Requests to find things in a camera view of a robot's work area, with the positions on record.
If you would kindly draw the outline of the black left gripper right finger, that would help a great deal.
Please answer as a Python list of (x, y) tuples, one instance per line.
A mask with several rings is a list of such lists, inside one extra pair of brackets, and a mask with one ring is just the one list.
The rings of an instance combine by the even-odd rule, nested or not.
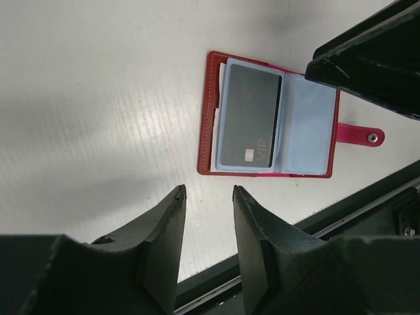
[(419, 238), (310, 236), (233, 189), (246, 314), (418, 314)]

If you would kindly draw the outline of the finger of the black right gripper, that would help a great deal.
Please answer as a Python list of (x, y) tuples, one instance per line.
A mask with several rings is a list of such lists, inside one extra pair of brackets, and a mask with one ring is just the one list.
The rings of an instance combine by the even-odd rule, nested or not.
[(313, 54), (307, 80), (419, 119), (419, 2), (394, 1)]

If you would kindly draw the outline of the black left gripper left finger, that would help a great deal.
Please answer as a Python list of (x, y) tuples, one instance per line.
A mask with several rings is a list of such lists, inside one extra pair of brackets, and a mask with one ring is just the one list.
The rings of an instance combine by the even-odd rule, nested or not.
[(186, 188), (93, 243), (1, 236), (2, 314), (172, 314)]

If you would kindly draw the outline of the red leather card holder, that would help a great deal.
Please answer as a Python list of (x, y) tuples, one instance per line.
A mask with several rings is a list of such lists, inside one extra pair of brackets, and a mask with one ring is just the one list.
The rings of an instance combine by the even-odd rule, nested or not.
[(339, 123), (340, 92), (273, 64), (207, 55), (198, 173), (329, 178), (335, 146), (378, 147), (381, 129)]

